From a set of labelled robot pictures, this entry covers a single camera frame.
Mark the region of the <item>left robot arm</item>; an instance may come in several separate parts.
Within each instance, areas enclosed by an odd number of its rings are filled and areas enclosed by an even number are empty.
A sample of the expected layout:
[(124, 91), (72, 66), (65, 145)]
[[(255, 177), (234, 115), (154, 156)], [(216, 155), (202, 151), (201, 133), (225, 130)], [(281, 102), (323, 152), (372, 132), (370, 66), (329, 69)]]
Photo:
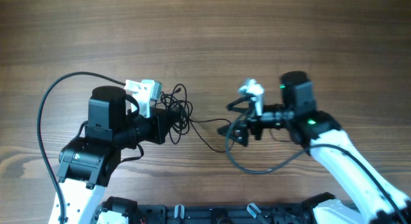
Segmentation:
[(50, 223), (90, 223), (105, 194), (112, 173), (123, 162), (121, 151), (140, 149), (143, 141), (162, 144), (180, 110), (151, 108), (153, 116), (126, 109), (136, 100), (120, 87), (102, 86), (92, 91), (84, 137), (76, 137), (60, 152), (58, 184), (63, 196), (56, 199)]

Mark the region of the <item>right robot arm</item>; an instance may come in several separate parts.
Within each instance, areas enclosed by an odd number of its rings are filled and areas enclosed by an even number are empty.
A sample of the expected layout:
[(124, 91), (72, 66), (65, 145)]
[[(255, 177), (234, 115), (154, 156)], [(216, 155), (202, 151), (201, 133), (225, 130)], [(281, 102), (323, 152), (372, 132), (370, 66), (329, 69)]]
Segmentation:
[(369, 164), (332, 115), (318, 110), (308, 75), (283, 74), (280, 90), (282, 102), (267, 105), (264, 88), (254, 79), (246, 80), (238, 89), (240, 98), (227, 105), (239, 116), (217, 132), (226, 141), (247, 146), (249, 135), (260, 140), (265, 129), (285, 129), (291, 141), (302, 147), (290, 160), (307, 154), (333, 175), (356, 209), (323, 193), (303, 202), (306, 223), (410, 223), (410, 197)]

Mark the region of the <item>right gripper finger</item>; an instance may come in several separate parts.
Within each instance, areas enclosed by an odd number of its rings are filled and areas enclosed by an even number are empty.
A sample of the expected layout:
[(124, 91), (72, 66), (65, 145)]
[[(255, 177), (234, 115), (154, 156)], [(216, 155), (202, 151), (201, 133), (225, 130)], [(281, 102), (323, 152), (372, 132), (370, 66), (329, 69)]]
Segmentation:
[(221, 126), (217, 129), (217, 133), (225, 137), (224, 144), (227, 146), (229, 142), (236, 142), (242, 146), (249, 144), (249, 132), (245, 123), (236, 124), (229, 131), (231, 125)]
[[(252, 105), (251, 105), (251, 103), (252, 103), (251, 98), (252, 98), (252, 96), (242, 96), (242, 97), (238, 98), (237, 100), (229, 103), (226, 106), (226, 109), (228, 111), (237, 112), (237, 113), (241, 113), (241, 114), (242, 113), (249, 114), (253, 111), (253, 108), (252, 108)], [(249, 104), (248, 107), (245, 107), (245, 108), (238, 107), (239, 104), (244, 103), (244, 102), (247, 102)]]

